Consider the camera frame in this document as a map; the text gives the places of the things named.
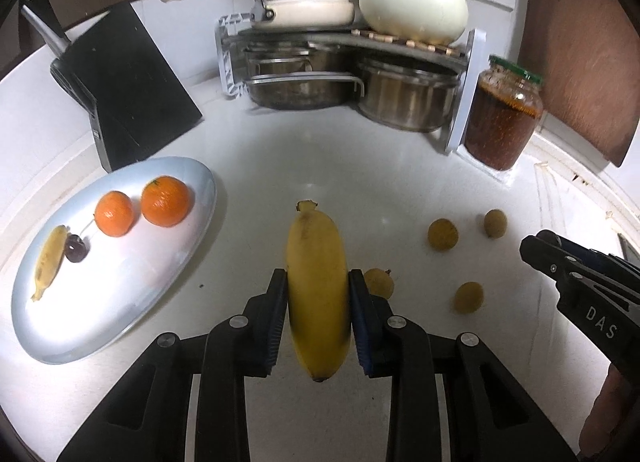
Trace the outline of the person's right hand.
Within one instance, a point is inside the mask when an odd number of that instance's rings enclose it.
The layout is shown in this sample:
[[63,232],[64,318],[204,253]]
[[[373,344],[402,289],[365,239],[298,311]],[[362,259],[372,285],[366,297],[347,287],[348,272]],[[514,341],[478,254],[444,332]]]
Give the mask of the person's right hand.
[[631,384],[620,370],[610,364],[600,393],[580,431],[578,447],[584,458],[596,456],[608,446],[630,406],[633,393]]

